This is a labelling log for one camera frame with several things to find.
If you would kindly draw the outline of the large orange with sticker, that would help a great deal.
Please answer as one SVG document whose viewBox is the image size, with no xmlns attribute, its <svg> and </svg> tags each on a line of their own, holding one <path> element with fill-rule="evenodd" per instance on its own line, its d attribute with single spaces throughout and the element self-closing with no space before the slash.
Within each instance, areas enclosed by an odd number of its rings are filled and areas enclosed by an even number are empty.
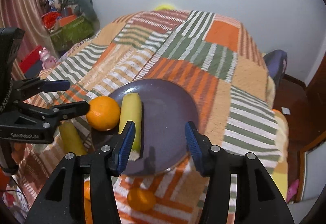
<svg viewBox="0 0 326 224">
<path fill-rule="evenodd" d="M 156 204 L 155 195 L 146 189 L 132 188 L 127 195 L 128 205 L 135 211 L 145 212 L 151 210 Z"/>
</svg>

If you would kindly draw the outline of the green storage box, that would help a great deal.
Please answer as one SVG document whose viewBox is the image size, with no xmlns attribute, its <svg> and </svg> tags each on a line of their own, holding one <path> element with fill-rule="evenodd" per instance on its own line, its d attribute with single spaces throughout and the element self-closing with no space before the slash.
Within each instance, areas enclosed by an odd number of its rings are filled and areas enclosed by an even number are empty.
<svg viewBox="0 0 326 224">
<path fill-rule="evenodd" d="M 76 18 L 63 27 L 50 33 L 50 38 L 54 49 L 63 52 L 70 49 L 74 44 L 92 37 L 94 29 L 92 24 L 83 16 Z"/>
</svg>

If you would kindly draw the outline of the striped red curtain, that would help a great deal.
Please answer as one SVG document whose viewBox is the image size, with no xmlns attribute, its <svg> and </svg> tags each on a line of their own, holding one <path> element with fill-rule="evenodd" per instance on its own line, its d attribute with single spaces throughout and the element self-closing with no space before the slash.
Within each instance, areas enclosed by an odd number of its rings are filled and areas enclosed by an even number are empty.
<svg viewBox="0 0 326 224">
<path fill-rule="evenodd" d="M 46 6 L 47 0 L 1 0 L 1 27 L 18 27 L 25 31 L 13 63 L 12 78 L 15 80 L 24 79 L 19 63 L 37 45 L 47 47 L 55 54 L 49 32 L 41 19 L 46 12 Z"/>
</svg>

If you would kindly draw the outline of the white paper on floor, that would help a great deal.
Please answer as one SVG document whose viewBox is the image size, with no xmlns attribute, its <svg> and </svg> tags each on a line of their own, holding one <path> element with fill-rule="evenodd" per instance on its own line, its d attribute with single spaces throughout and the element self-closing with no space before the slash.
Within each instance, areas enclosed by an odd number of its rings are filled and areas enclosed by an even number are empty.
<svg viewBox="0 0 326 224">
<path fill-rule="evenodd" d="M 282 110 L 282 113 L 283 113 L 284 115 L 290 115 L 290 114 L 291 114 L 289 108 L 281 107 L 281 110 Z"/>
</svg>

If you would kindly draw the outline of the purple ceramic plate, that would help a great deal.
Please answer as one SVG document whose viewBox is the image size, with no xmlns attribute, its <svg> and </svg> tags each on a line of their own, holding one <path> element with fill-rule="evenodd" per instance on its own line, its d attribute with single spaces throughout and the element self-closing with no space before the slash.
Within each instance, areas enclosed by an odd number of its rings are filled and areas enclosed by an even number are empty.
<svg viewBox="0 0 326 224">
<path fill-rule="evenodd" d="M 187 156 L 185 124 L 199 124 L 197 106 L 184 88 L 162 79 L 143 79 L 114 90 L 118 104 L 124 95 L 136 92 L 143 104 L 141 156 L 129 161 L 127 176 L 151 176 L 168 172 Z"/>
</svg>

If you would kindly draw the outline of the purple backpack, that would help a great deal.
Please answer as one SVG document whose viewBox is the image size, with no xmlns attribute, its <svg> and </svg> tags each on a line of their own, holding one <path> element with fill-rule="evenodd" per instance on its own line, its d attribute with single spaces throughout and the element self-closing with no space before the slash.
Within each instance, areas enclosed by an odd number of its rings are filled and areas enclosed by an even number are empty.
<svg viewBox="0 0 326 224">
<path fill-rule="evenodd" d="M 276 89 L 285 75 L 287 68 L 287 53 L 281 49 L 271 51 L 263 56 L 269 76 L 275 83 Z"/>
</svg>

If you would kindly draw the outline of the small mandarin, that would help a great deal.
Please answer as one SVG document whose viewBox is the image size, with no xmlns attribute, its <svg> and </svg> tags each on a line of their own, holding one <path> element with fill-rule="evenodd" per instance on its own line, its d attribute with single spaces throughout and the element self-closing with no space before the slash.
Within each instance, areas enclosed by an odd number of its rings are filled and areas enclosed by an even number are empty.
<svg viewBox="0 0 326 224">
<path fill-rule="evenodd" d="M 88 201 L 91 200 L 91 194 L 90 194 L 90 181 L 86 180 L 83 184 L 84 189 L 84 198 Z"/>
</svg>

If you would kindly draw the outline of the grey plush toy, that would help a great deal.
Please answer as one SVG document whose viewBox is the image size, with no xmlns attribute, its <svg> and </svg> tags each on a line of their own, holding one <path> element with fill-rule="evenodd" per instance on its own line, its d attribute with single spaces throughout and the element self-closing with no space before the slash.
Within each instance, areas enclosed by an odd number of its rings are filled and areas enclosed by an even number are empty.
<svg viewBox="0 0 326 224">
<path fill-rule="evenodd" d="M 73 13 L 78 16 L 84 16 L 90 22 L 98 20 L 97 14 L 90 0 L 62 0 L 62 5 L 75 5 Z"/>
</svg>

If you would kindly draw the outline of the pink toy figure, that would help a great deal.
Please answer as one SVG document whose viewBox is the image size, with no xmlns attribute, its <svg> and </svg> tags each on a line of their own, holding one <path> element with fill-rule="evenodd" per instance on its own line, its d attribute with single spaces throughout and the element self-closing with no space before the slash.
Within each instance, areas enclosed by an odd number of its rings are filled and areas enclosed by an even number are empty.
<svg viewBox="0 0 326 224">
<path fill-rule="evenodd" d="M 44 70 L 53 68 L 57 63 L 56 58 L 45 47 L 41 48 L 41 50 L 39 51 L 39 56 L 40 61 L 42 62 L 42 68 Z"/>
</svg>

